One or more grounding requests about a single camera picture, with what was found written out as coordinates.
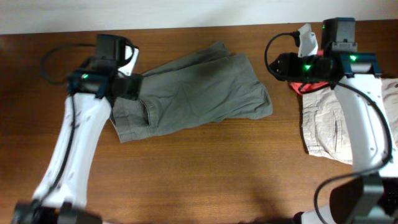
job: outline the gray shorts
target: gray shorts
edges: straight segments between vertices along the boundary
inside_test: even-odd
[[[268,92],[247,56],[231,55],[221,41],[143,75],[139,100],[118,98],[113,107],[121,142],[272,114]]]

